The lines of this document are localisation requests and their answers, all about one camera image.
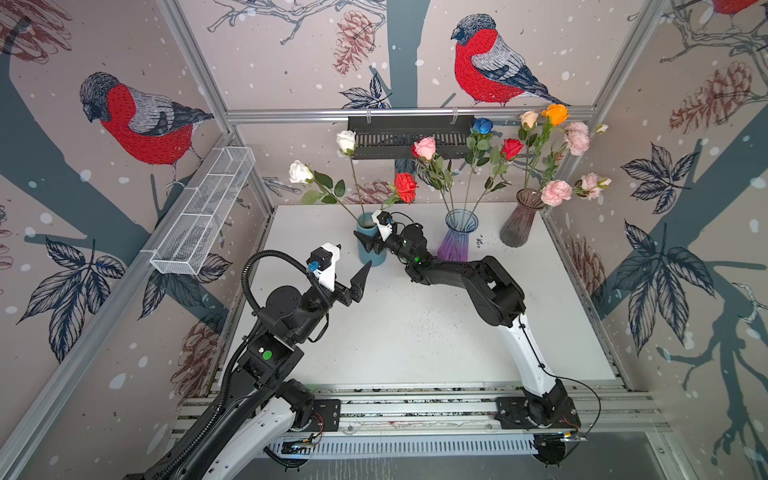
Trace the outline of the red artificial rose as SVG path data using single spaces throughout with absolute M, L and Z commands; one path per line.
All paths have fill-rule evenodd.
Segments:
M 523 143 L 517 139 L 505 139 L 501 146 L 491 147 L 487 151 L 476 150 L 477 166 L 490 165 L 490 173 L 484 183 L 483 192 L 478 197 L 472 211 L 475 211 L 484 197 L 500 189 L 507 183 L 503 176 L 507 173 L 513 162 L 523 150 Z
M 410 173 L 396 174 L 390 188 L 391 195 L 380 205 L 380 211 L 384 211 L 396 204 L 410 205 L 416 200 L 418 183 Z

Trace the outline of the pink peony spray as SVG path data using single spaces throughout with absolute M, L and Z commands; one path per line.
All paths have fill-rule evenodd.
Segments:
M 581 121 L 565 122 L 555 129 L 558 137 L 554 143 L 554 178 L 568 180 L 575 172 L 581 159 L 587 154 L 592 141 L 604 134 L 606 124 L 591 128 Z
M 563 180 L 548 182 L 542 189 L 541 201 L 550 207 L 557 207 L 563 202 L 577 196 L 587 200 L 599 199 L 603 191 L 612 183 L 609 177 L 601 177 L 595 173 L 583 175 L 575 184 L 571 185 Z

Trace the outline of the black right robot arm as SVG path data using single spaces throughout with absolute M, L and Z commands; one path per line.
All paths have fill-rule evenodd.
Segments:
M 496 400 L 495 419 L 504 428 L 581 428 L 573 400 L 562 380 L 548 370 L 533 337 L 522 288 L 495 257 L 442 260 L 428 251 L 422 226 L 416 223 L 386 237 L 359 232 L 355 237 L 367 252 L 387 250 L 395 255 L 414 283 L 465 290 L 480 318 L 505 339 L 520 374 L 523 395 Z

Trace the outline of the blue purple glass vase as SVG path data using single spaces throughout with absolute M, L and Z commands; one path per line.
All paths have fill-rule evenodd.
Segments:
M 469 258 L 469 238 L 478 228 L 476 214 L 466 209 L 451 210 L 445 216 L 447 233 L 437 256 L 446 261 L 466 262 Z

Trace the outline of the cream peach artificial rose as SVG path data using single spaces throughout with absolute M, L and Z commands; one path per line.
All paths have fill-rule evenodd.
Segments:
M 529 186 L 531 173 L 535 161 L 539 156 L 537 121 L 539 114 L 535 111 L 527 111 L 520 116 L 519 140 L 525 145 L 525 177 L 524 188 Z

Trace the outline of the pink grey glass vase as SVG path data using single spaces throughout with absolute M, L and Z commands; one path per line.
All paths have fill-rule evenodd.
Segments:
M 500 240 L 511 248 L 518 248 L 528 241 L 536 215 L 545 207 L 541 194 L 525 188 L 517 192 L 517 205 L 500 231 Z

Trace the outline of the white artificial rose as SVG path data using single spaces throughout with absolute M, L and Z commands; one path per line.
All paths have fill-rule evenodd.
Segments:
M 340 205 L 355 221 L 358 220 L 358 216 L 344 203 L 347 188 L 343 179 L 334 181 L 329 175 L 295 160 L 289 167 L 289 181 L 308 188 L 301 197 L 303 205 Z
M 340 152 L 349 159 L 352 177 L 354 181 L 352 192 L 358 193 L 359 182 L 356 175 L 356 170 L 355 170 L 355 165 L 353 160 L 353 156 L 356 150 L 356 133 L 352 130 L 341 131 L 336 135 L 336 143 L 339 147 Z

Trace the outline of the orange artificial rose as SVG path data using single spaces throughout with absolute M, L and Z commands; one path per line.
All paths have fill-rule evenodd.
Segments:
M 550 153 L 544 156 L 544 147 L 548 144 L 555 128 L 564 123 L 569 116 L 568 108 L 562 104 L 551 104 L 542 112 L 542 117 L 544 118 L 542 130 L 535 142 L 537 160 L 543 162 L 541 186 L 554 179 L 557 163 L 562 157 L 563 150 L 563 147 L 551 147 Z

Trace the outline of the pink artificial rose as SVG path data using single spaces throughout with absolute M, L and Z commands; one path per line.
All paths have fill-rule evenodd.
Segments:
M 437 151 L 434 137 L 424 137 L 412 146 L 416 173 L 420 179 L 434 188 L 439 194 L 448 212 L 454 209 L 452 187 L 452 161 L 445 160 Z

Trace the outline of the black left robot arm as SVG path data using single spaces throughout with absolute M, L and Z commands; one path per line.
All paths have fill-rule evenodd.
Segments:
M 310 288 L 302 293 L 291 285 L 275 288 L 261 306 L 248 285 L 251 267 L 259 260 L 274 257 L 285 261 L 306 276 Z M 309 418 L 314 401 L 306 387 L 288 376 L 302 359 L 299 345 L 310 339 L 321 320 L 329 317 L 338 302 L 350 306 L 360 302 L 372 263 L 367 262 L 352 277 L 350 285 L 334 282 L 333 290 L 323 287 L 310 267 L 276 250 L 251 256 L 241 280 L 256 324 L 227 363 L 221 388 L 214 401 L 177 444 L 143 473 L 129 473 L 127 479 L 202 479 L 214 473 L 214 463 L 241 426 L 274 397 L 287 405 L 290 418 L 280 424 L 280 433 L 295 423 L 296 416 Z

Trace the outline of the blue artificial rose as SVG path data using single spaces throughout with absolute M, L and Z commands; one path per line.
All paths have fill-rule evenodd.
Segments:
M 468 152 L 465 163 L 469 168 L 467 188 L 464 198 L 464 208 L 468 207 L 469 193 L 477 168 L 484 166 L 493 159 L 493 147 L 491 140 L 494 137 L 494 124 L 487 118 L 476 118 L 467 137 Z

